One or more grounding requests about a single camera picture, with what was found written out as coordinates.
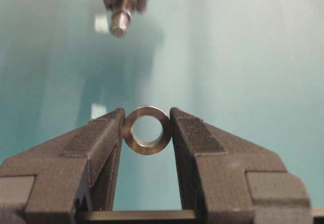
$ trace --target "metal tip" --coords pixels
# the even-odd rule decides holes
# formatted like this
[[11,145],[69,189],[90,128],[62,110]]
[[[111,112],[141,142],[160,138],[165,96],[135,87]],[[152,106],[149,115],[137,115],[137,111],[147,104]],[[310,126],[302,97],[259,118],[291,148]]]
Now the metal tip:
[[114,36],[122,38],[126,34],[126,30],[129,23],[130,19],[125,12],[119,12],[117,14],[114,14],[112,17],[110,32]]

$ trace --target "blue-green wall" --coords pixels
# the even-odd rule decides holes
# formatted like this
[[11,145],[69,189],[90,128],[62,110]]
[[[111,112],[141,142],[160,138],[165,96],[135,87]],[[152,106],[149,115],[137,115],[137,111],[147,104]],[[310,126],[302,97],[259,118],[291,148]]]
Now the blue-green wall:
[[[116,107],[177,106],[279,153],[324,205],[324,0],[150,0],[124,39],[95,31],[101,0],[0,11],[0,162]],[[172,144],[123,145],[114,207],[181,208]]]

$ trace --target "metal washer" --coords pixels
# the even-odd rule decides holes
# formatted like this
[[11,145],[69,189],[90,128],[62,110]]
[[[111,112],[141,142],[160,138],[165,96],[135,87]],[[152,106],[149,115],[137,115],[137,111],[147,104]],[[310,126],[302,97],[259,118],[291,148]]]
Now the metal washer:
[[[156,118],[162,125],[160,136],[146,144],[133,134],[133,126],[137,119],[142,116],[151,116]],[[127,145],[136,153],[142,155],[153,155],[162,151],[169,143],[172,136],[172,128],[170,119],[159,108],[154,106],[141,106],[132,111],[125,119],[123,128],[123,136]]]

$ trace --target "metal clamp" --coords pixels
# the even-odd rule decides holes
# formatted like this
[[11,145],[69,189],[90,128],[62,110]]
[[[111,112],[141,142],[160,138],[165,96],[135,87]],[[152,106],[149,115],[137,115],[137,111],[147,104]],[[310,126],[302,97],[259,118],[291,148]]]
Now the metal clamp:
[[106,9],[112,10],[111,33],[116,37],[123,37],[131,22],[131,13],[137,10],[143,13],[147,0],[103,0]]
[[[157,118],[163,134],[142,148],[132,127]],[[141,154],[162,150],[173,137],[183,210],[112,211],[122,132]],[[143,106],[125,121],[118,108],[88,124],[14,155],[0,167],[0,223],[323,223],[302,181],[280,157],[202,119]]]

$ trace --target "metal bolt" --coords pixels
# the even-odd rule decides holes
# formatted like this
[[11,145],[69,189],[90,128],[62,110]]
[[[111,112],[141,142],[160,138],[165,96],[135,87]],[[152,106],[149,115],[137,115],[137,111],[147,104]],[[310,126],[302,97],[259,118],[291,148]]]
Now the metal bolt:
[[136,6],[137,0],[113,0],[110,31],[114,36],[120,38],[126,34]]

